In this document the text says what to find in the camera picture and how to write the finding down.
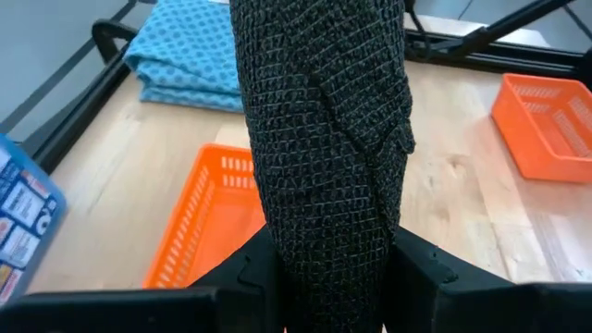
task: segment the folded blue towel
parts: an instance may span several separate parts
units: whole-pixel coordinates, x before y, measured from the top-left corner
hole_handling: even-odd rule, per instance
[[[228,5],[159,0],[125,61],[142,101],[242,111]]]

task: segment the orange basket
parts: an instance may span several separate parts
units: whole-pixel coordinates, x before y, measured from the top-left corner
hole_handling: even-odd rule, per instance
[[[492,116],[525,178],[592,181],[592,93],[581,82],[505,74]]]
[[[188,287],[238,250],[264,223],[251,151],[205,145],[143,287]]]

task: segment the wooden tabletop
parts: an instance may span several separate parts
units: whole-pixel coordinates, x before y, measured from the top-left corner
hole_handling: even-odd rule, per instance
[[[475,23],[420,18],[465,34]],[[507,40],[544,45],[534,31]],[[523,179],[489,112],[500,75],[406,63],[417,140],[401,224],[516,282],[592,281],[592,186]],[[129,76],[52,175],[69,212],[29,292],[139,288],[207,142],[248,147],[244,116],[140,103]]]

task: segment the sticker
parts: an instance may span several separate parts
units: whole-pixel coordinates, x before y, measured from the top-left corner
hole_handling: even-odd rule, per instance
[[[37,233],[43,235],[51,221],[52,216],[49,212],[49,208],[45,207],[44,209],[42,209],[41,216],[37,220]]]
[[[32,227],[43,207],[43,200],[29,188],[18,182],[2,203],[2,209],[27,227]]]
[[[18,175],[19,169],[14,163],[9,163],[8,166],[0,172],[0,198],[4,198],[8,194],[10,186]]]
[[[15,269],[8,278],[8,282],[5,284],[2,292],[0,292],[0,304],[6,303],[10,298],[10,295],[15,291],[15,287],[19,283],[20,277],[22,277],[22,271]]]
[[[22,172],[20,172],[20,175],[24,179],[26,179],[29,186],[31,186],[32,189],[36,190],[37,193],[39,193],[39,195],[41,195],[44,199],[47,199],[49,197],[49,191],[29,171],[22,170]]]
[[[15,224],[14,221],[8,217],[0,218],[0,243],[4,241],[13,224]]]
[[[4,286],[4,283],[8,279],[8,275],[10,275],[10,271],[12,271],[10,266],[4,264],[0,265],[0,287]]]
[[[22,268],[33,256],[37,245],[39,245],[37,237],[17,226],[12,230],[4,247],[0,250],[0,257],[10,264]]]
[[[52,211],[52,212],[53,212],[53,211],[54,211],[54,209],[56,209],[56,207],[57,207],[56,200],[54,200],[54,199],[50,199],[50,200],[47,202],[47,208],[49,208],[49,210],[50,210],[50,211]]]
[[[4,170],[6,164],[10,161],[10,154],[6,150],[0,148],[0,171]]]

